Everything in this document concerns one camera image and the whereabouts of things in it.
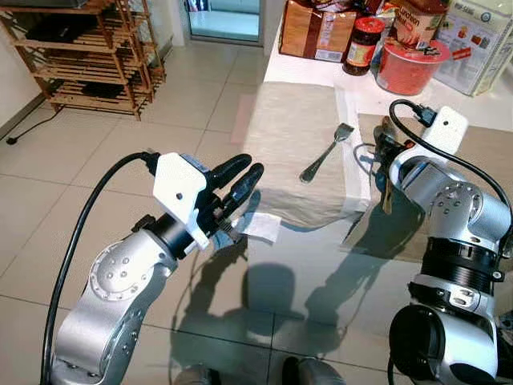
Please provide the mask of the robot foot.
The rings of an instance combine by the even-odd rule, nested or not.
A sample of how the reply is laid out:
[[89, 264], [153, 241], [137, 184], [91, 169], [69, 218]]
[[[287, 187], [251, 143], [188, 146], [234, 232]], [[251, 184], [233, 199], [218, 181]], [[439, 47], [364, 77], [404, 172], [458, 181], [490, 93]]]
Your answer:
[[345, 379], [328, 363], [315, 357], [286, 357], [280, 385], [347, 385]]
[[221, 385], [219, 371], [205, 364], [191, 364], [184, 367], [170, 385]]

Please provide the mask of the brown paper food bag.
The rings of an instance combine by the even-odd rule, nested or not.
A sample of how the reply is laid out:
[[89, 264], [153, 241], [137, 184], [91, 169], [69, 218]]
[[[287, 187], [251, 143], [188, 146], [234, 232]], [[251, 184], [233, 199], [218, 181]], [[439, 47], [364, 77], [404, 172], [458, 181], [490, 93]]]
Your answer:
[[283, 11], [278, 52], [340, 63], [359, 12], [315, 10], [307, 0], [287, 0]]

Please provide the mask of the wooden slatted shelf rack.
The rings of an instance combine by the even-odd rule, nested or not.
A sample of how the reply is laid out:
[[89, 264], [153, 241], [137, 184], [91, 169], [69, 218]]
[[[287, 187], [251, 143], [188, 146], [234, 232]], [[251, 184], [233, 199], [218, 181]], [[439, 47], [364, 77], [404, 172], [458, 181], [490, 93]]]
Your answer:
[[[69, 43], [26, 39], [49, 14], [77, 15], [81, 35]], [[0, 0], [0, 30], [56, 110], [139, 119], [168, 77], [149, 0]]]

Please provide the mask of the white printed carton box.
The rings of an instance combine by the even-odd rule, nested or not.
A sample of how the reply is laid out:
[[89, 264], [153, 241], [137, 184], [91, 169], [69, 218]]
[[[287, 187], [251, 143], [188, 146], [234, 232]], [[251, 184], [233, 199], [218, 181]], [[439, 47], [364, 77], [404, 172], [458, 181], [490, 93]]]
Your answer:
[[513, 0], [452, 0], [437, 40], [451, 58], [434, 78], [463, 95], [492, 88], [512, 55]]

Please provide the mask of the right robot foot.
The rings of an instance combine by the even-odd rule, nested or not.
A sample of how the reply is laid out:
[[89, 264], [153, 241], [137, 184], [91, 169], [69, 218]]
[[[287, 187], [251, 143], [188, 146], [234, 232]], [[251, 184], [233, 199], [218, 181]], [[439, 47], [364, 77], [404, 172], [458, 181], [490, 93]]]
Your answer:
[[347, 385], [345, 379], [328, 363], [315, 357], [286, 357], [280, 385]]

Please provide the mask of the red plastic bowl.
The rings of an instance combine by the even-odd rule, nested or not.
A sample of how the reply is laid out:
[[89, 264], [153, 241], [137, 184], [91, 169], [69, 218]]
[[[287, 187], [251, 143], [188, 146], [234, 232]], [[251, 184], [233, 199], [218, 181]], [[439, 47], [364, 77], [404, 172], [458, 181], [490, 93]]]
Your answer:
[[422, 49], [406, 49], [396, 38], [389, 37], [382, 44], [375, 82], [396, 95], [418, 95], [448, 59], [450, 48], [440, 40], [430, 40]]

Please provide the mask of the silver metal fork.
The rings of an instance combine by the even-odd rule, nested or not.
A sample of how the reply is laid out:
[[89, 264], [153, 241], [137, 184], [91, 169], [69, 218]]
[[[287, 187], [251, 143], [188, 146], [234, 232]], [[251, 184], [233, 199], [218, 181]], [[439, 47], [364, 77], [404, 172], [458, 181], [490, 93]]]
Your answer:
[[323, 165], [325, 158], [329, 156], [331, 151], [333, 151], [333, 148], [336, 147], [338, 143], [347, 140], [354, 131], [355, 128], [349, 124], [338, 124], [336, 131], [333, 134], [333, 142], [331, 142], [329, 147], [327, 147], [326, 150], [324, 150], [322, 154], [320, 154], [320, 156], [313, 161], [308, 168], [305, 168], [304, 172], [302, 172], [300, 176], [298, 176], [301, 183], [310, 184], [312, 180], [315, 179], [315, 176], [317, 175], [319, 168]]

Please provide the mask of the white paper napkin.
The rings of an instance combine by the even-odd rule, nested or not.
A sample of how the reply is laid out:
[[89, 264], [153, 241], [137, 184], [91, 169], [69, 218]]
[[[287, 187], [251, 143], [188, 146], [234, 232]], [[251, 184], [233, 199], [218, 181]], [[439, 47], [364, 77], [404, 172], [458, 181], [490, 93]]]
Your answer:
[[233, 228], [245, 236], [254, 236], [271, 245], [277, 241], [281, 227], [281, 217], [271, 213], [243, 213], [232, 221]]

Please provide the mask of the glass door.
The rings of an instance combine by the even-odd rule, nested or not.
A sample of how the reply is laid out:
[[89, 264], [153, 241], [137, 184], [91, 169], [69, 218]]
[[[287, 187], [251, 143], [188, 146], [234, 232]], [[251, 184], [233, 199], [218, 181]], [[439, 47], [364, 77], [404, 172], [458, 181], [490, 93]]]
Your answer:
[[182, 0], [182, 5], [192, 37], [261, 41], [261, 0]]

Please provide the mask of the beige cloth placemat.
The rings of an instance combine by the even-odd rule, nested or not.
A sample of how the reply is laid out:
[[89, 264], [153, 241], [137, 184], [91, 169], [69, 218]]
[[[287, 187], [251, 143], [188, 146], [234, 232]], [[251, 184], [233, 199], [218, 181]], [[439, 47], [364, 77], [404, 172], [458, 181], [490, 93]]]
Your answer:
[[[513, 136], [510, 132], [471, 126], [462, 140], [457, 156], [484, 170], [492, 179], [505, 184], [513, 175]], [[374, 183], [375, 165], [371, 165], [371, 206], [356, 221], [344, 246], [353, 253], [381, 259], [421, 261], [429, 238], [436, 234], [432, 216], [420, 205], [393, 191], [392, 212], [382, 211], [382, 184]]]
[[[310, 184], [301, 183], [298, 176], [333, 142], [338, 124], [355, 131], [333, 148]], [[357, 114], [340, 88], [264, 82], [242, 146], [265, 167], [257, 209], [304, 229], [361, 217], [371, 198], [369, 173], [358, 160], [366, 154], [363, 143]]]

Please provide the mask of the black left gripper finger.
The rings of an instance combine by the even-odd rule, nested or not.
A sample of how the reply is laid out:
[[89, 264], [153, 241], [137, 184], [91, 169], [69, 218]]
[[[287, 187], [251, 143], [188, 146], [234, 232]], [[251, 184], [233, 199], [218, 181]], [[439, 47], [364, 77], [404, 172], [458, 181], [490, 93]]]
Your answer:
[[253, 164], [241, 177], [238, 177], [238, 180], [236, 180], [226, 195], [227, 215], [234, 213], [242, 203], [245, 203], [250, 198], [254, 187], [256, 187], [261, 176], [263, 176], [264, 170], [263, 164]]
[[239, 172], [243, 172], [252, 164], [252, 157], [249, 154], [238, 154], [223, 164], [217, 165], [213, 169], [208, 170], [208, 189], [221, 189], [228, 182], [234, 179]]

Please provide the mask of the black item on shelf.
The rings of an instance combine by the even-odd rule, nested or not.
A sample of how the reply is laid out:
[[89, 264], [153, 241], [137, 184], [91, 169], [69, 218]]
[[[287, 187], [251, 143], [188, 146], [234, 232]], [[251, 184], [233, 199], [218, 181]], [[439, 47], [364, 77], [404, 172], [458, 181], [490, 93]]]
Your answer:
[[82, 33], [82, 23], [77, 15], [49, 14], [40, 19], [32, 29], [25, 33], [25, 38], [43, 42], [69, 43]]

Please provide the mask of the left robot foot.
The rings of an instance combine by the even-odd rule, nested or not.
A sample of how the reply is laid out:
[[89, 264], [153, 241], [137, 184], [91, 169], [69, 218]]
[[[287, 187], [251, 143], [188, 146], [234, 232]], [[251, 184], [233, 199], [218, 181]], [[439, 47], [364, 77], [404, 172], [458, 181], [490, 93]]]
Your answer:
[[219, 371], [205, 364], [191, 364], [184, 367], [170, 385], [221, 385]]

